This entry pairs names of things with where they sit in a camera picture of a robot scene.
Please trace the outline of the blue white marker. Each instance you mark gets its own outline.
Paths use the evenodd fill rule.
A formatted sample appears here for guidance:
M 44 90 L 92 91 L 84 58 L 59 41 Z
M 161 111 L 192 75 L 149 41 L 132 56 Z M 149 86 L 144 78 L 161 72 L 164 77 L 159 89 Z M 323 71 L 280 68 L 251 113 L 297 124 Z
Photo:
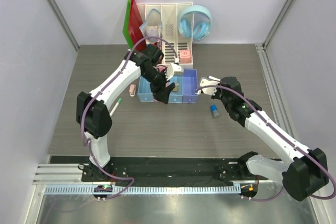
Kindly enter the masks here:
M 208 79 L 211 79 L 211 80 L 220 82 L 220 79 L 219 79 L 219 78 L 216 78 L 216 77 L 213 77 L 213 76 L 208 76 Z

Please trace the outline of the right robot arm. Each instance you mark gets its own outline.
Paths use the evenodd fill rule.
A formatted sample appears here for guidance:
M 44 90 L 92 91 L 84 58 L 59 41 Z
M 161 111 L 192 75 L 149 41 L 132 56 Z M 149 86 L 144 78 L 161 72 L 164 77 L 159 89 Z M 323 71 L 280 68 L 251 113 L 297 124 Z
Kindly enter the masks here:
M 253 100 L 245 98 L 240 82 L 235 77 L 203 78 L 198 94 L 204 93 L 222 102 L 230 118 L 263 140 L 280 158 L 268 159 L 255 152 L 240 158 L 237 173 L 242 179 L 254 175 L 268 178 L 295 200 L 303 201 L 335 179 L 328 172 L 326 154 L 319 148 L 311 149 L 291 137 L 273 122 Z

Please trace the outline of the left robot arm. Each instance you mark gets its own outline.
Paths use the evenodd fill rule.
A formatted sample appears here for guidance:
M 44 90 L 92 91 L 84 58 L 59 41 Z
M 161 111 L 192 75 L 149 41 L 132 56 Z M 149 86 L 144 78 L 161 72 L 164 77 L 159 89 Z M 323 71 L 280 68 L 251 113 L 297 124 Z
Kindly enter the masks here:
M 107 134 L 112 127 L 110 108 L 118 96 L 136 79 L 143 77 L 150 84 L 155 100 L 168 104 L 175 84 L 169 81 L 183 73 L 179 63 L 173 62 L 159 70 L 163 52 L 155 45 L 143 51 L 130 50 L 117 69 L 97 88 L 77 96 L 76 121 L 80 125 L 83 145 L 90 152 L 89 164 L 83 172 L 102 182 L 112 177 L 111 156 Z

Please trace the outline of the beige long eraser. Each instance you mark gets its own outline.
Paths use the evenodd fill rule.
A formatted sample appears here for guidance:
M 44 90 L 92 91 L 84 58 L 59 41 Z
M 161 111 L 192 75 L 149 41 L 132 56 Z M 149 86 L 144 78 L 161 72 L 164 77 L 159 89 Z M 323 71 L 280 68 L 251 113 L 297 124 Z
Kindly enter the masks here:
M 178 92 L 178 89 L 179 87 L 178 86 L 175 86 L 175 88 L 172 90 L 173 92 Z

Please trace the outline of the pink drawer bin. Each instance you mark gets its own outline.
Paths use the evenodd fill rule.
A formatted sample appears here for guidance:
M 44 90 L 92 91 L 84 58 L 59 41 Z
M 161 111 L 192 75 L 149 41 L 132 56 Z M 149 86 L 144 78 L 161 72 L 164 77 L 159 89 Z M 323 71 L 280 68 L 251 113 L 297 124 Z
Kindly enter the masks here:
M 166 72 L 167 67 L 166 67 L 166 66 L 156 66 L 155 69 L 156 69 L 158 72 Z

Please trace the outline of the purple drawer bin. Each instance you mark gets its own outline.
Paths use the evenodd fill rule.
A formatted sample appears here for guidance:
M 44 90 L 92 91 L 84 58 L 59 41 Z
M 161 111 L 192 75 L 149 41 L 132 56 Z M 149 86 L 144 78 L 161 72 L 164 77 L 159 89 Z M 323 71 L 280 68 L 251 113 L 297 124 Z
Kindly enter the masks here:
M 183 74 L 182 103 L 197 103 L 198 101 L 198 94 L 196 93 L 197 87 L 198 87 L 197 70 L 185 69 Z

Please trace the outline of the light blue drawer bin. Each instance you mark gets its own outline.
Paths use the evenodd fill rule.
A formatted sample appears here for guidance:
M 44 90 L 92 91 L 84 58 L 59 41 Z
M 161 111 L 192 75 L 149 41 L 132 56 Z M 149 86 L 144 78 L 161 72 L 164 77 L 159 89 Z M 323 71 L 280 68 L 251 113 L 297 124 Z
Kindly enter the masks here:
M 154 102 L 153 93 L 150 89 L 150 83 L 143 77 L 140 77 L 139 80 L 138 98 L 140 102 Z

